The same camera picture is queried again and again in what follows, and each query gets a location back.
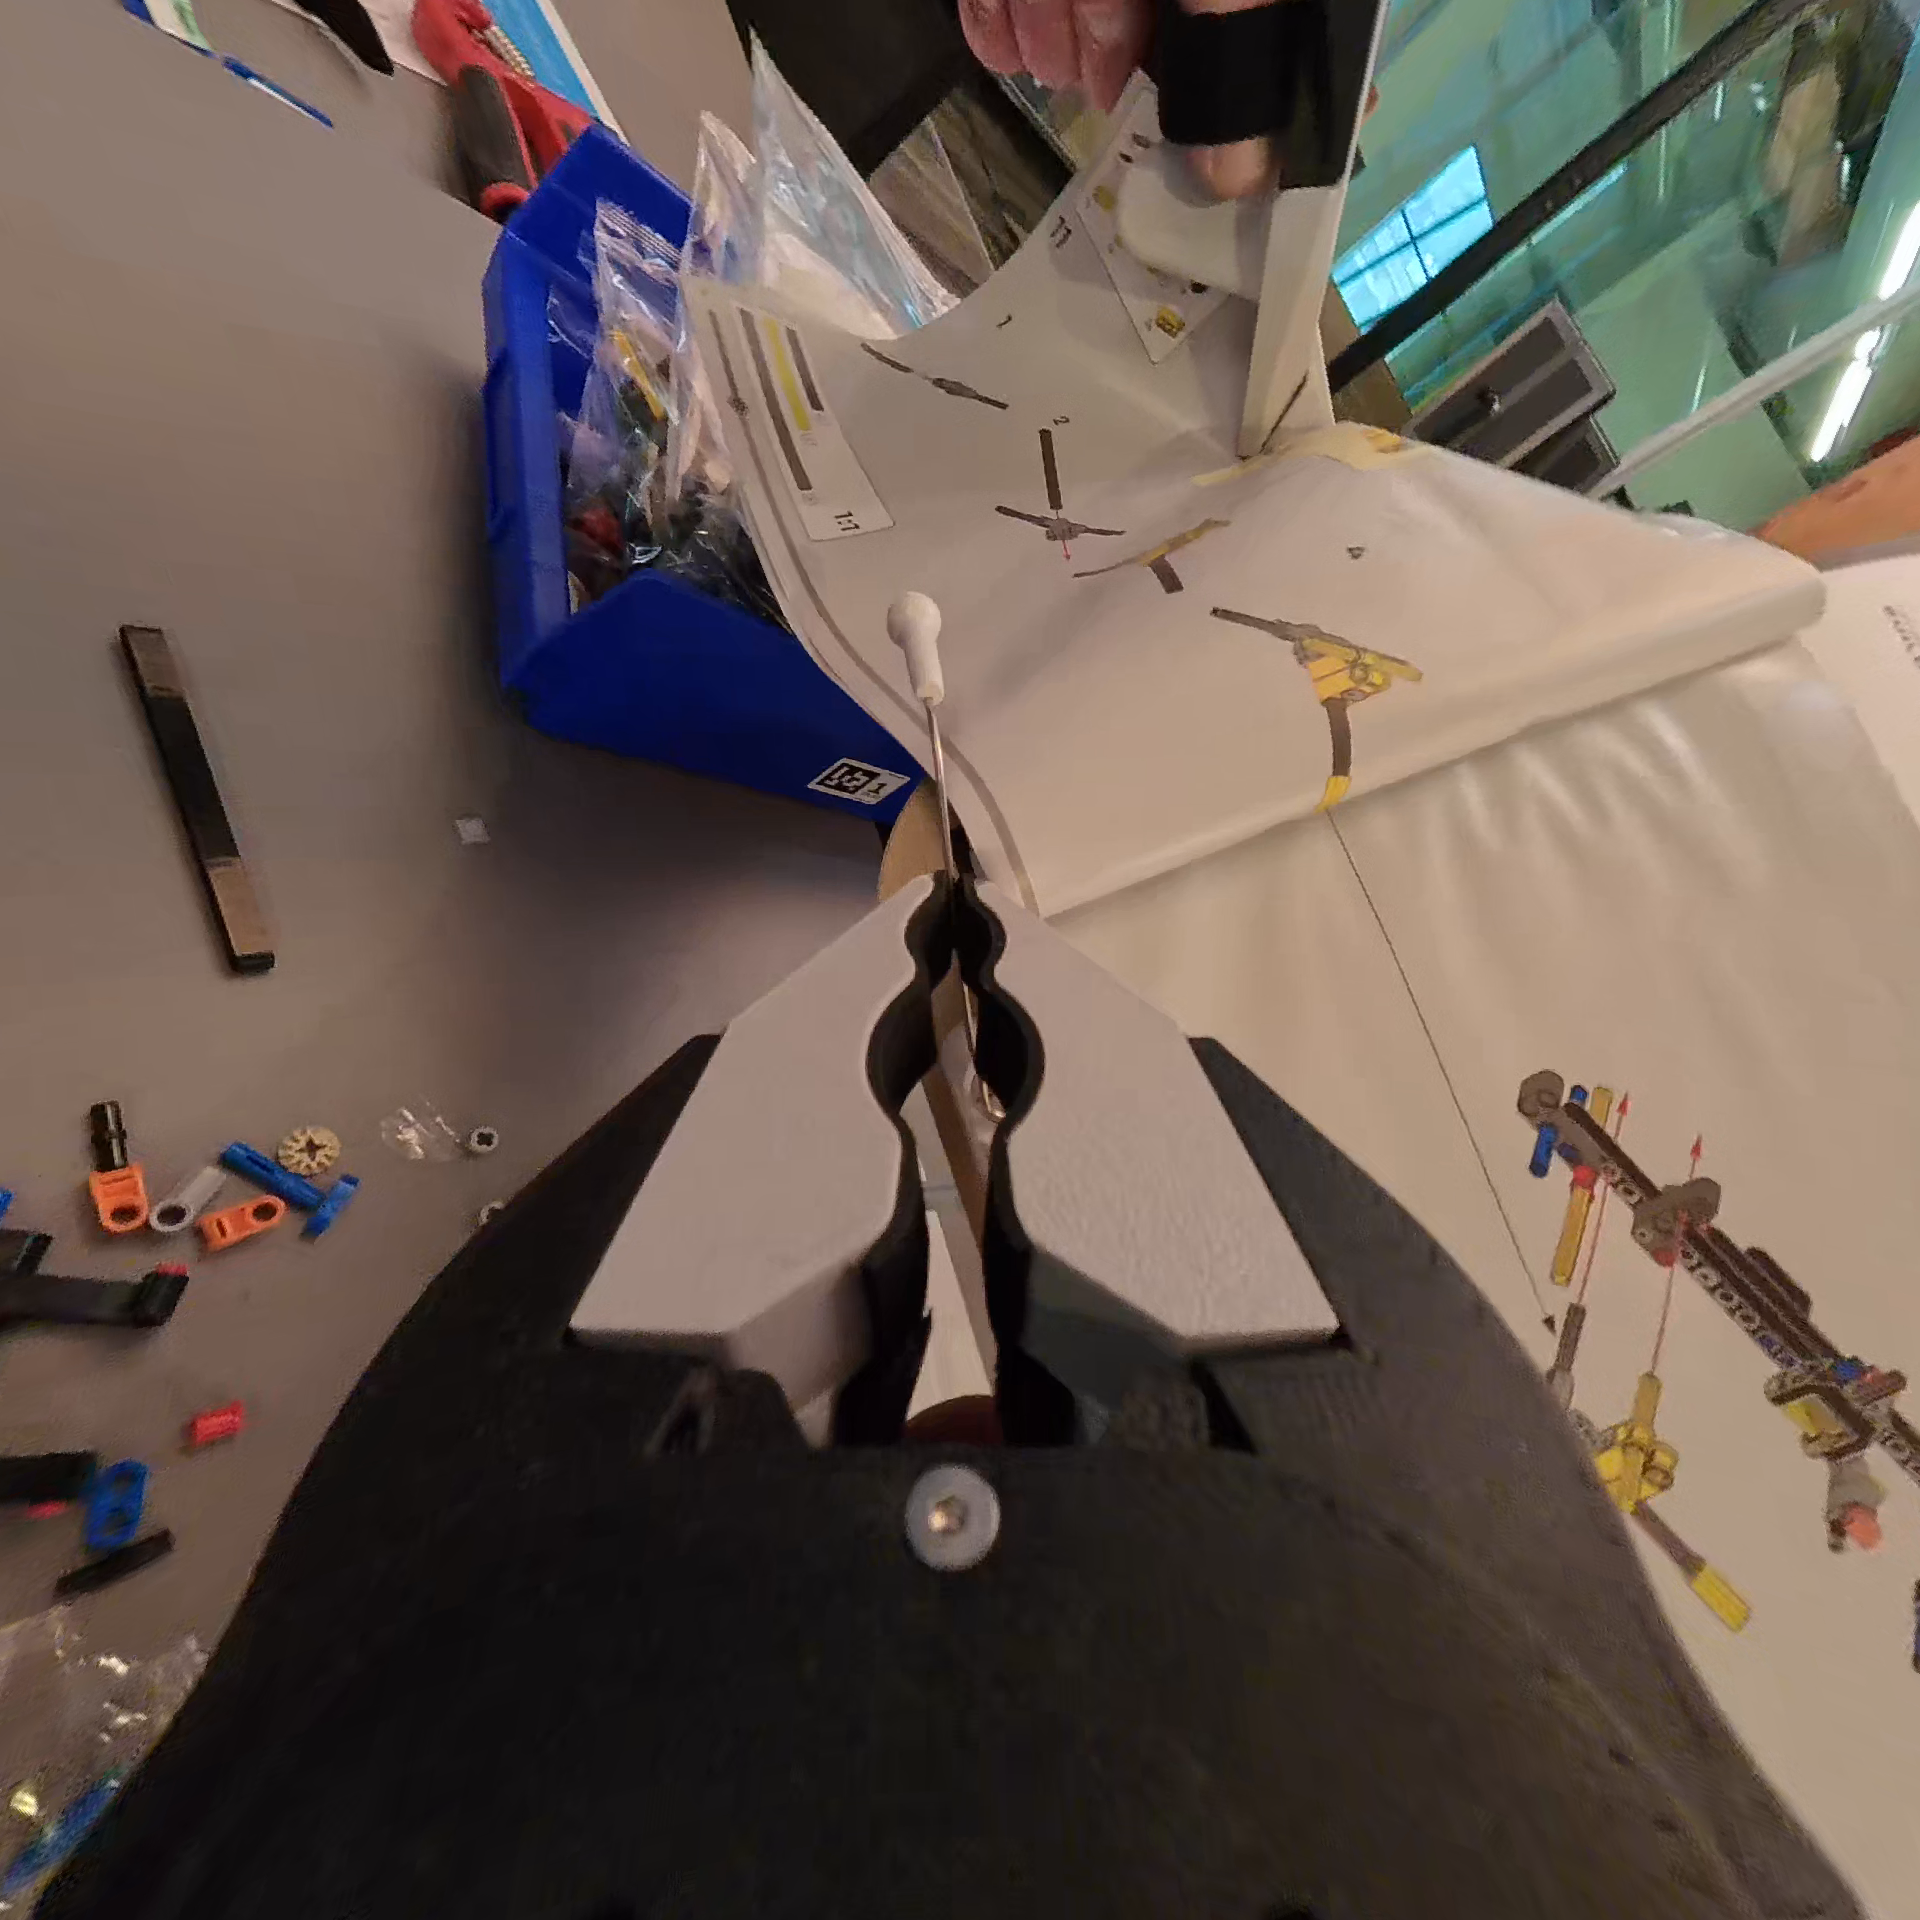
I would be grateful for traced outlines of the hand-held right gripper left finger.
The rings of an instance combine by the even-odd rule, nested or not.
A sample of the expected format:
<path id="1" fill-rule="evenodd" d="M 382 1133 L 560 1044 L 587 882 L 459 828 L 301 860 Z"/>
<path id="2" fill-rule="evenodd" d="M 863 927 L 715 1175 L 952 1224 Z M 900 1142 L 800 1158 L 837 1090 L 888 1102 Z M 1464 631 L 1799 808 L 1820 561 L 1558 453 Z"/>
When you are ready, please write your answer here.
<path id="1" fill-rule="evenodd" d="M 919 877 L 734 1017 L 568 1329 L 773 1378 L 837 1445 L 898 1439 L 927 1348 L 927 1224 L 903 1105 L 938 1060 L 952 884 Z"/>

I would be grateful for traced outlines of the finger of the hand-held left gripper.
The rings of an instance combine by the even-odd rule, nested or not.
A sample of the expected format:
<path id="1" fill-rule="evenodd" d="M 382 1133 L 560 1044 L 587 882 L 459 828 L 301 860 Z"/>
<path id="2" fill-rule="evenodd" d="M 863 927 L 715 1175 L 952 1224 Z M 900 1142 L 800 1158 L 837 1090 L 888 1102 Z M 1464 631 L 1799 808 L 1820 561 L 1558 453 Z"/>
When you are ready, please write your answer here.
<path id="1" fill-rule="evenodd" d="M 1255 205 L 1255 338 L 1237 453 L 1332 424 L 1322 317 L 1349 186 L 1282 186 Z"/>

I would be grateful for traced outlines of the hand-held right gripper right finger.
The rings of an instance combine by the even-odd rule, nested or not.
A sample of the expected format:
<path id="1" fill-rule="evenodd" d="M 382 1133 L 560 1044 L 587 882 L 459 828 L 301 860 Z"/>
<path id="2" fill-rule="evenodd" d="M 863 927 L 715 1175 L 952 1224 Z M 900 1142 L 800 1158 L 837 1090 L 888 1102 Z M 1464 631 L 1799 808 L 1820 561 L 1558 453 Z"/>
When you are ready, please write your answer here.
<path id="1" fill-rule="evenodd" d="M 1196 1044 L 986 879 L 956 897 L 974 1074 L 992 1102 L 981 1262 L 1003 1436 L 1342 1326 Z"/>

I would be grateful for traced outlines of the lego instruction booklet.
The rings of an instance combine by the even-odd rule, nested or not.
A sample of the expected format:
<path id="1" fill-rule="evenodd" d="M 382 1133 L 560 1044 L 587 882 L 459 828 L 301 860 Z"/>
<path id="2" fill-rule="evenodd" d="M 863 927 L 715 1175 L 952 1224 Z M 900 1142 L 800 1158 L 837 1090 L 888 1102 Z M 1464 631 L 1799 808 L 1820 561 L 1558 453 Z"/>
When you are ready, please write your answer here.
<path id="1" fill-rule="evenodd" d="M 1595 1426 L 1664 1380 L 1686 1647 L 1869 1914 L 1916 1914 L 1916 817 L 1832 583 L 1340 423 L 1237 460 L 1240 301 L 1146 352 L 1090 183 L 893 341 L 688 273 L 760 561 L 990 877 L 1220 1038 Z"/>

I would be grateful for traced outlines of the white-tipped metal page holder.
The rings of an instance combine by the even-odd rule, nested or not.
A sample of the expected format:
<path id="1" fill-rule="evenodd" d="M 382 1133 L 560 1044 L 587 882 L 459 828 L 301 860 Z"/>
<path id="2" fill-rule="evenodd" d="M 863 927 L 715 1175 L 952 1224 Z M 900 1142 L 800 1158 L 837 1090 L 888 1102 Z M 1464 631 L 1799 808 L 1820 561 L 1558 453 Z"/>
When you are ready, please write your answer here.
<path id="1" fill-rule="evenodd" d="M 912 705 L 926 728 L 927 776 L 941 812 L 948 805 L 946 754 L 940 705 L 944 669 L 940 661 L 941 613 L 923 591 L 900 594 L 887 610 L 884 631 L 898 649 Z M 952 841 L 946 820 L 946 870 Z M 927 1354 L 912 1400 L 912 1426 L 920 1432 L 960 1432 L 983 1426 L 990 1412 L 996 1341 L 987 1312 L 981 1236 L 986 1232 L 992 1135 L 1002 1116 L 994 1095 L 976 1070 L 976 996 L 951 967 L 932 992 L 934 1068 L 920 1090 L 927 1124 L 916 1140 L 932 1164 L 934 1198 L 927 1202 L 927 1309 L 932 1317 Z"/>

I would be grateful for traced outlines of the black lego beam assembly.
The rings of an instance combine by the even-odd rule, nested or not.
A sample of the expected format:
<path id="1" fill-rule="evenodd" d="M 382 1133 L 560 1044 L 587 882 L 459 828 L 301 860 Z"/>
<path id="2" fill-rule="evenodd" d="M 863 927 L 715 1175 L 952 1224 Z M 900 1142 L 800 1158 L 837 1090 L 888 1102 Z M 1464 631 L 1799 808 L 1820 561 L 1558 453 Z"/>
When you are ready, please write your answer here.
<path id="1" fill-rule="evenodd" d="M 44 1273 L 52 1248 L 44 1232 L 2 1230 L 2 1329 L 158 1329 L 188 1286 L 183 1264 L 158 1264 L 135 1279 L 79 1279 Z M 40 1509 L 90 1494 L 101 1458 L 90 1450 L 5 1453 L 2 1506 Z"/>

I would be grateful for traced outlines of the blue T-shaped lego piece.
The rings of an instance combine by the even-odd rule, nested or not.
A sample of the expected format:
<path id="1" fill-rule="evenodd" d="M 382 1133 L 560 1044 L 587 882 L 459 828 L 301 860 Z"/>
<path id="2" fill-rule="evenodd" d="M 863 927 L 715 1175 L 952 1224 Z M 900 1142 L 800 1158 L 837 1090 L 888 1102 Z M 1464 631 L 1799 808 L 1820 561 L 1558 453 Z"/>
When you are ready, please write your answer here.
<path id="1" fill-rule="evenodd" d="M 228 1142 L 216 1164 L 253 1188 L 280 1199 L 288 1208 L 300 1212 L 304 1215 L 304 1240 L 323 1239 L 342 1212 L 347 1212 L 362 1185 L 362 1181 L 349 1173 L 325 1185 L 315 1184 L 312 1178 L 283 1167 L 274 1158 L 268 1158 L 248 1142 Z"/>

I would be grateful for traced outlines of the pile of lego part bags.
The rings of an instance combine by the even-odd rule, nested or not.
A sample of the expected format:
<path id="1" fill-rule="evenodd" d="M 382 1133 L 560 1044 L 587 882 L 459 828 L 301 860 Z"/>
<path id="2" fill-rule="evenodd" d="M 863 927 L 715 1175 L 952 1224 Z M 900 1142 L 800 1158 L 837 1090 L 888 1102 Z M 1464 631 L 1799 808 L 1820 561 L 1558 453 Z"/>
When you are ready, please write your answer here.
<path id="1" fill-rule="evenodd" d="M 599 198 L 583 247 L 591 330 L 548 314 L 557 341 L 590 348 L 583 398 L 564 418 L 575 607 L 654 573 L 783 624 L 735 500 L 724 408 L 682 308 L 685 278 L 775 292 L 877 343 L 956 306 L 757 36 L 749 47 L 751 141 L 703 112 L 685 236 L 672 242 Z"/>

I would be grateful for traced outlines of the person's left hand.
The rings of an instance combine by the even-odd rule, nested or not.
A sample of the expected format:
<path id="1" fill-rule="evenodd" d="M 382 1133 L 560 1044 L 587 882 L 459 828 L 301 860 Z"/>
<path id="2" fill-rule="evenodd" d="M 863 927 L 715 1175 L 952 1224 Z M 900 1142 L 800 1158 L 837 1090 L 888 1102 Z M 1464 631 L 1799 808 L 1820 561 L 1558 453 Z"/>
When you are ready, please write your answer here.
<path id="1" fill-rule="evenodd" d="M 1151 2 L 958 2 L 956 14 L 967 47 L 992 73 L 1068 88 L 1099 112 L 1116 108 L 1158 30 Z M 1187 166 L 1215 200 L 1251 198 L 1279 183 L 1266 135 L 1189 148 Z"/>

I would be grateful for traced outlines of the black drawer cabinet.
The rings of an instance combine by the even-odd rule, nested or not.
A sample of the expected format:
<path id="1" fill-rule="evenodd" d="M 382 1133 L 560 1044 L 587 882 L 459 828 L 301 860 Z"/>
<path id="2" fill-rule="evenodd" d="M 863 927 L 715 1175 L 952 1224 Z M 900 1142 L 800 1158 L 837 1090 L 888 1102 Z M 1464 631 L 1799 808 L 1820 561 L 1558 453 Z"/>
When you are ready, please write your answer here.
<path id="1" fill-rule="evenodd" d="M 1616 468 L 1600 410 L 1618 386 L 1558 300 L 1544 301 L 1404 429 L 1406 439 L 1591 493 Z"/>

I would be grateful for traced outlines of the orange connector with black pin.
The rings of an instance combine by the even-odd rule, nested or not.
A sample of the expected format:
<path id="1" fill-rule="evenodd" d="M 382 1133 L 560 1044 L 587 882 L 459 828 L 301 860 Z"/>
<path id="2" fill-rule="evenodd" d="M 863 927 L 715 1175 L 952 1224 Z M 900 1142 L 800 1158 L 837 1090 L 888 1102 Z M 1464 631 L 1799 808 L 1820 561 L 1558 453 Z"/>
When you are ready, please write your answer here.
<path id="1" fill-rule="evenodd" d="M 86 1192 L 107 1233 L 132 1233 L 149 1228 L 150 1194 L 143 1167 L 128 1142 L 128 1121 L 116 1098 L 101 1098 L 86 1111 L 90 1173 Z"/>

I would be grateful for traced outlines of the black flat bar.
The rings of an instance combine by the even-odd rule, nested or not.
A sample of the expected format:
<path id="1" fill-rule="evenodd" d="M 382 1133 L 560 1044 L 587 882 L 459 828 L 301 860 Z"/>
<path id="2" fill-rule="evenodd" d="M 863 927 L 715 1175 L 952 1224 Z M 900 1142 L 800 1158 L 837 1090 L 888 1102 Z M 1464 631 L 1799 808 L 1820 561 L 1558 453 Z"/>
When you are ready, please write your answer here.
<path id="1" fill-rule="evenodd" d="M 116 645 L 128 664 L 223 964 L 234 976 L 264 976 L 277 967 L 277 951 L 223 791 L 211 765 L 175 649 L 167 631 L 135 624 L 119 629 Z"/>

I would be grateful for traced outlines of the blue connector with black pin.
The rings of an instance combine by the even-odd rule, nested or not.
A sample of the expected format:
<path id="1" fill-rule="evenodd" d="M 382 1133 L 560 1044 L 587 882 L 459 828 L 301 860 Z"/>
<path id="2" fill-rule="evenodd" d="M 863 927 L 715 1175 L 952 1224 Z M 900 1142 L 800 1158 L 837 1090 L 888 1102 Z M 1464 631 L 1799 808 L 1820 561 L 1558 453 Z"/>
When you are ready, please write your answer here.
<path id="1" fill-rule="evenodd" d="M 167 1526 L 147 1524 L 150 1469 L 135 1458 L 99 1469 L 84 1494 L 82 1558 L 55 1580 L 55 1600 L 103 1593 L 175 1549 Z"/>

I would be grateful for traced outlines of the red black hand tool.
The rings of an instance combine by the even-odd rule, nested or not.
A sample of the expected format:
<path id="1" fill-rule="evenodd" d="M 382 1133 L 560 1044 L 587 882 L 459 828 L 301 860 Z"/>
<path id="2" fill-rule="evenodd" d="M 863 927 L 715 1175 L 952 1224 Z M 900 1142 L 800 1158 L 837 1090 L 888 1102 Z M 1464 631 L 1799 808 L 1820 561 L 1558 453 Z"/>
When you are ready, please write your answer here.
<path id="1" fill-rule="evenodd" d="M 466 198 L 506 224 L 595 114 L 543 87 L 483 2 L 416 2 L 413 36 L 447 88 Z"/>

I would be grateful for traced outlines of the small clear plastic bag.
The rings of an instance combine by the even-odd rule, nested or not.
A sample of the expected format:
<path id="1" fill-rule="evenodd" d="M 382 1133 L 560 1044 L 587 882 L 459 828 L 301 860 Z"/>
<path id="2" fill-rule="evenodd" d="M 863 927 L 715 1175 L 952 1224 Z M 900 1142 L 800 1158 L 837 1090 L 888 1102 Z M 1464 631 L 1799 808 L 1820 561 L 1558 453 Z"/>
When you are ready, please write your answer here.
<path id="1" fill-rule="evenodd" d="M 2 1629 L 2 1914 L 31 1914 L 200 1679 L 196 1637 L 96 1647 L 66 1607 Z"/>

